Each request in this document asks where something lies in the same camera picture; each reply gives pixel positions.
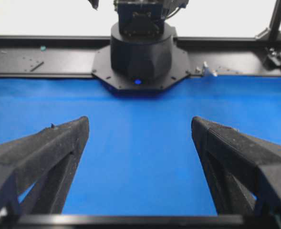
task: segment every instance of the metal bracket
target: metal bracket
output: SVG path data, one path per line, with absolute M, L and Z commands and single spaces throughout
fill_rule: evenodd
M 271 29 L 267 27 L 264 31 L 255 36 L 258 41 L 268 41 L 271 35 Z M 281 42 L 281 31 L 278 31 L 276 41 Z

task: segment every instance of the metal rod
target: metal rod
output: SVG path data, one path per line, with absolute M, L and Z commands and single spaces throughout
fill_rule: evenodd
M 277 40 L 279 29 L 281 25 L 281 0 L 277 0 L 273 12 L 273 16 L 270 22 L 270 35 L 269 41 L 274 42 Z

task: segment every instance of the black metal frame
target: black metal frame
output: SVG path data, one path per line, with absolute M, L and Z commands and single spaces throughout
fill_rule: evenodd
M 281 52 L 280 24 L 277 0 L 269 28 L 254 38 L 174 37 L 174 41 L 188 53 L 188 77 L 203 76 L 204 63 L 215 75 L 281 77 L 281 69 L 267 58 L 271 48 Z M 0 36 L 0 78 L 95 78 L 95 53 L 109 42 L 109 37 Z

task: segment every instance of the blue led light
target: blue led light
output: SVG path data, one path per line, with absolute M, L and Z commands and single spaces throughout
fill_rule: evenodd
M 137 84 L 137 85 L 140 85 L 140 84 L 142 84 L 142 81 L 141 80 L 135 80 L 134 83 Z

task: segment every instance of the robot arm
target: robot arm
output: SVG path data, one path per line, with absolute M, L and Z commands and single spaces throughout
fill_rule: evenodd
M 97 9 L 99 0 L 89 0 Z M 189 0 L 115 0 L 119 31 L 129 36 L 156 36 L 164 33 L 165 20 L 185 8 Z

